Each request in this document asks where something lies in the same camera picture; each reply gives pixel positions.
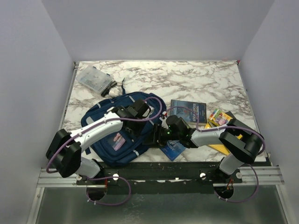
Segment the clear plastic organiser box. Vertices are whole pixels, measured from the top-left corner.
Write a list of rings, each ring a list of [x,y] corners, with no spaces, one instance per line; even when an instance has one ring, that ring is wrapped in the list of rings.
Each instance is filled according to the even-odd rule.
[[[114,79],[93,66],[87,66],[76,76],[76,80],[83,86],[101,94]]]

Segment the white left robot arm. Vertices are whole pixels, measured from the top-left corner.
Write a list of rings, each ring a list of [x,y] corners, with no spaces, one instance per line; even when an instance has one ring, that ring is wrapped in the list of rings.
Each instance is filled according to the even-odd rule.
[[[138,133],[149,120],[150,113],[151,107],[139,99],[127,107],[109,107],[102,118],[75,131],[59,130],[46,153],[49,159],[46,172],[59,173],[63,178],[77,174],[87,177],[93,184],[101,183],[104,176],[100,165],[94,159],[82,157],[82,152],[123,128]]]

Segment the yellow notebook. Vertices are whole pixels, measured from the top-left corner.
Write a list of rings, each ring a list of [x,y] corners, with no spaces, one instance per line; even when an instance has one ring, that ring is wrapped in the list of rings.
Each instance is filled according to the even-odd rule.
[[[215,125],[211,122],[208,122],[206,125],[205,125],[205,129],[209,129],[209,128],[212,128],[212,127],[217,127],[218,125]],[[224,154],[224,155],[229,155],[229,150],[224,146],[224,145],[221,145],[221,144],[216,144],[216,145],[208,145],[210,148],[212,149],[215,149],[217,150],[218,152]]]

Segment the aluminium extrusion rail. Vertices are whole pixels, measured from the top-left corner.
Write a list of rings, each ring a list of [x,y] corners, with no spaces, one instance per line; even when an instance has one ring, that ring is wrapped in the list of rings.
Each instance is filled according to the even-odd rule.
[[[240,171],[237,172],[233,181],[234,186],[254,186],[257,183],[259,183],[259,185],[282,185],[285,182],[278,166],[254,167],[254,170],[249,167],[242,167],[240,168]],[[76,175],[62,178],[60,174],[49,174],[44,169],[41,170],[37,181],[38,188],[69,188],[87,186],[90,188],[101,188],[104,187],[104,184],[90,183]]]

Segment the Nineteen Eighty-Four book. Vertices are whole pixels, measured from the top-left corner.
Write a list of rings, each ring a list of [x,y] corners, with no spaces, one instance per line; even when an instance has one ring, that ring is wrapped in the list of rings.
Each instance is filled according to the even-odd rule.
[[[196,125],[198,119],[200,126],[204,126],[207,123],[205,103],[172,99],[168,115],[181,117],[185,122],[191,125]]]

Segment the white cylindrical object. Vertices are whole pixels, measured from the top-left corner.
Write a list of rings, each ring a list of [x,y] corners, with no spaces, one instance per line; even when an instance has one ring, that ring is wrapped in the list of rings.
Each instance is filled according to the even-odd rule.
[[[118,89],[110,89],[109,96],[114,98],[120,95],[120,91]]]

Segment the colourful children's book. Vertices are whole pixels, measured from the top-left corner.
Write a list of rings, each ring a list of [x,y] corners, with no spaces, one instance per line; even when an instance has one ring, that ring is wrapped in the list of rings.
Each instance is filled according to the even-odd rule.
[[[215,109],[208,117],[207,121],[211,126],[222,126],[227,124],[232,119],[227,113],[220,109]]]

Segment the navy blue student backpack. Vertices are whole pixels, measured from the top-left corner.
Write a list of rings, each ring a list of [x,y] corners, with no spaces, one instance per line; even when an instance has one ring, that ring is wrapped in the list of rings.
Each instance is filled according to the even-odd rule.
[[[135,101],[142,99],[147,100],[147,104],[153,107],[153,113],[151,117],[155,116],[159,109],[164,112],[166,110],[165,102],[157,95],[153,93],[144,93],[140,91],[123,94],[112,99],[105,99],[92,108],[90,108],[81,119],[81,126],[85,127],[100,118],[102,118],[105,112],[111,107],[124,106],[128,107],[132,105]],[[153,130],[154,124],[161,123],[159,117],[147,121],[145,127],[143,128],[141,135],[139,137],[134,137],[121,129],[119,132],[112,133],[99,141],[95,142],[90,146],[92,150],[109,166],[117,167],[124,166],[130,163],[132,160],[136,159],[143,153],[145,153],[149,146],[145,146],[142,142],[147,138],[150,132]],[[115,151],[113,149],[113,138],[120,133],[126,142],[122,147]]]

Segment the purple highlighter marker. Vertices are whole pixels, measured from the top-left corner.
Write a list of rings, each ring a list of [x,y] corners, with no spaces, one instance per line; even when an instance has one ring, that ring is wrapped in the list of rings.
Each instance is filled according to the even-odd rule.
[[[123,137],[119,138],[117,142],[114,142],[113,149],[115,151],[119,150],[125,142],[126,140]]]

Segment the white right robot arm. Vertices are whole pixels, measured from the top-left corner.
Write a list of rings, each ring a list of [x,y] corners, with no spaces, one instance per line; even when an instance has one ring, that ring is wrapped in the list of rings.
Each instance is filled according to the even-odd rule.
[[[170,140],[177,140],[186,148],[224,145],[229,150],[229,155],[220,161],[215,171],[215,178],[221,183],[231,179],[241,165],[252,164],[265,150],[263,136],[237,119],[214,128],[197,129],[189,127],[182,118],[171,115],[162,124],[154,125],[143,144],[164,147]]]

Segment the Animal Farm book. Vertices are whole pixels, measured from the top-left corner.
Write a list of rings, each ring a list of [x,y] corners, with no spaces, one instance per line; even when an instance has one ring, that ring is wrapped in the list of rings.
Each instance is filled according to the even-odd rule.
[[[168,141],[165,146],[160,147],[161,151],[171,160],[174,161],[182,152],[185,151],[185,147],[176,141]]]

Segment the black mounting base plate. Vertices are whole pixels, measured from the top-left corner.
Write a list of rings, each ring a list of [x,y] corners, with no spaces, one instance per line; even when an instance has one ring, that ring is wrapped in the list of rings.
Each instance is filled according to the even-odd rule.
[[[93,181],[90,183],[104,184],[101,188],[80,187],[90,190],[93,194],[107,192],[109,195],[132,194],[181,194],[202,193],[212,194],[214,188],[224,187],[234,181],[242,165],[230,177],[216,176],[217,162],[132,162],[122,168],[111,168],[101,163],[104,170],[101,177],[112,176],[110,180]],[[268,160],[252,164],[254,167],[271,166]]]

